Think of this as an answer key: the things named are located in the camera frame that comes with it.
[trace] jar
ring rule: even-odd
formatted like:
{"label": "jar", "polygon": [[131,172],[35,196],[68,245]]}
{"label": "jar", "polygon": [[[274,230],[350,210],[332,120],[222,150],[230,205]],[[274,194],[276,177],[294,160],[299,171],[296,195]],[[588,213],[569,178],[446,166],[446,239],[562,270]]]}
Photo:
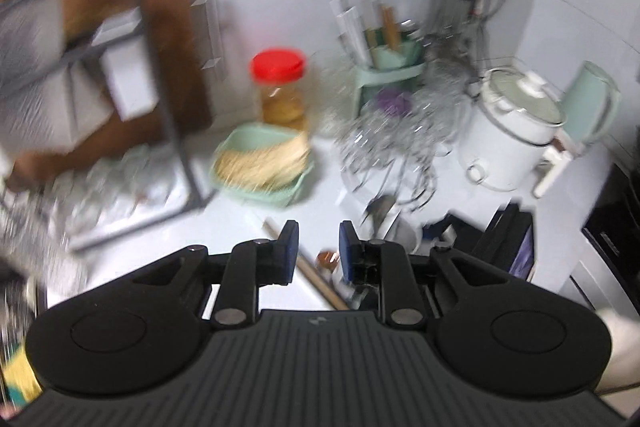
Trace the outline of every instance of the jar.
{"label": "jar", "polygon": [[264,123],[307,130],[305,103],[298,82],[305,67],[305,55],[297,50],[272,48],[255,55],[251,73],[258,87]]}

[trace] utensil holder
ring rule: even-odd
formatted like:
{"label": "utensil holder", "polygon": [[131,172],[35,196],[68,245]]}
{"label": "utensil holder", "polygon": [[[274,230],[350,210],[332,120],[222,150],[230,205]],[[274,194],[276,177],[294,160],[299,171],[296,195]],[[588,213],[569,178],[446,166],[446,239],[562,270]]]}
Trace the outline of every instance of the utensil holder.
{"label": "utensil holder", "polygon": [[423,62],[415,66],[389,71],[367,70],[356,66],[353,118],[359,117],[362,106],[383,87],[395,87],[402,91],[414,92],[424,68]]}

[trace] mint green kettle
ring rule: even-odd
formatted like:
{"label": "mint green kettle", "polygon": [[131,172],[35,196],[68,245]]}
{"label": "mint green kettle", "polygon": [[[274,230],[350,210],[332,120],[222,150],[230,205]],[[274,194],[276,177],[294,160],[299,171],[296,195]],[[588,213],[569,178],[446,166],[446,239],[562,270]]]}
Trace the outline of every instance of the mint green kettle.
{"label": "mint green kettle", "polygon": [[615,81],[601,67],[588,61],[582,65],[560,102],[566,115],[562,129],[579,150],[607,133],[621,97]]}

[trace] metal rack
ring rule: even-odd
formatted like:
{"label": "metal rack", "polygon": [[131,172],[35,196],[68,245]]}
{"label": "metal rack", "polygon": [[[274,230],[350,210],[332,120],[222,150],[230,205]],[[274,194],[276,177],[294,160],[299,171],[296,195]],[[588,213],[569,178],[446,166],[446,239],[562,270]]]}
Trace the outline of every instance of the metal rack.
{"label": "metal rack", "polygon": [[[21,3],[25,3],[27,1],[30,1],[30,0],[7,0],[3,2],[2,4],[0,4],[0,18],[7,15],[12,9],[15,9]],[[161,81],[161,70],[159,67],[158,52],[156,51],[154,46],[151,44],[151,41],[148,38],[148,28],[149,28],[148,14],[145,12],[143,0],[133,0],[133,1],[135,4],[135,8],[139,10],[139,14],[140,14],[140,23],[137,25],[135,29],[126,33],[125,35],[118,36],[116,38],[110,39],[109,41],[101,44],[97,44],[97,45],[92,45],[91,43],[83,44],[68,52],[65,52],[65,54],[63,54],[63,56],[60,58],[60,60],[57,63],[51,64],[46,68],[42,68],[41,70],[31,72],[21,77],[20,79],[14,80],[13,81],[14,87],[11,89],[11,91],[5,92],[0,96],[0,100],[9,99],[15,94],[21,92],[22,90],[32,86],[33,84],[43,82],[45,79],[47,79],[47,77],[51,73],[60,71],[63,68],[68,68],[73,63],[79,60],[82,60],[88,57],[99,57],[108,48],[111,48],[112,46],[123,44],[124,42],[130,41],[132,39],[136,39],[140,37],[143,38],[143,41],[145,43],[145,50],[147,52],[150,68],[152,71],[153,83],[154,83],[153,85],[158,94],[158,109],[162,119],[162,127],[166,136],[166,140],[169,143],[171,149],[173,150],[174,156],[176,156],[179,161],[180,169],[182,170],[182,174],[184,175],[184,179],[186,180],[186,184],[188,186],[188,197],[186,199],[186,202],[174,211],[166,212],[165,209],[162,208],[159,210],[164,210],[164,212],[158,212],[159,214],[158,216],[151,216],[148,219],[145,219],[142,223],[129,223],[129,226],[127,226],[127,223],[124,223],[123,226],[119,227],[119,229],[117,230],[109,230],[104,234],[95,233],[93,234],[94,237],[92,241],[90,241],[88,244],[84,244],[81,247],[79,247],[80,250],[87,247],[98,245],[110,239],[114,239],[115,237],[120,237],[122,235],[126,235],[127,233],[134,232],[136,230],[140,230],[146,227],[150,227],[152,225],[156,225],[172,217],[178,216],[185,212],[189,212],[190,210],[202,209],[206,206],[206,204],[209,201],[209,196],[204,195],[201,192],[200,188],[198,187],[193,169],[191,168],[184,144],[182,142],[182,139],[178,132],[177,125],[175,123],[174,117],[171,112],[170,102],[168,100],[166,89]],[[208,0],[200,0],[200,1],[202,4],[203,2],[206,3]],[[207,25],[209,26],[211,24],[211,18],[212,18],[212,13],[210,9],[207,9]],[[217,35],[215,35],[215,33],[210,33],[210,37],[217,36],[218,38],[220,38],[219,29],[214,31],[217,31]],[[212,49],[212,55],[215,55],[213,45],[211,46],[211,49]],[[222,49],[219,48],[219,50],[220,50],[220,53],[218,54],[219,56],[217,57],[212,56],[211,58],[214,59],[213,62],[210,59],[206,60],[206,63],[202,67],[203,70],[207,70],[207,68],[211,67],[213,64],[213,66],[215,66],[214,72],[216,73],[216,78],[218,79],[220,79],[221,76],[223,77],[223,75],[225,74],[224,65],[222,61]],[[9,213],[11,212],[13,202],[8,201],[8,195],[6,191],[2,195],[0,195],[0,204],[2,204],[2,206]]]}
{"label": "metal rack", "polygon": [[393,194],[396,204],[407,212],[417,212],[429,203],[438,187],[433,166],[419,166],[400,156],[382,169],[354,171],[342,165],[340,174],[345,188],[360,203],[369,204],[382,194]]}

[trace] metal pot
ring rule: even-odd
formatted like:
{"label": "metal pot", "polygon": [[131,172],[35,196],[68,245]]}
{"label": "metal pot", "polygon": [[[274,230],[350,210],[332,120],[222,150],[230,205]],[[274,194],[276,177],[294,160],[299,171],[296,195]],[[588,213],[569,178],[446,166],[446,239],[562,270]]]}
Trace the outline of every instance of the metal pot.
{"label": "metal pot", "polygon": [[460,163],[471,182],[514,190],[538,165],[564,121],[538,75],[489,70],[460,140]]}

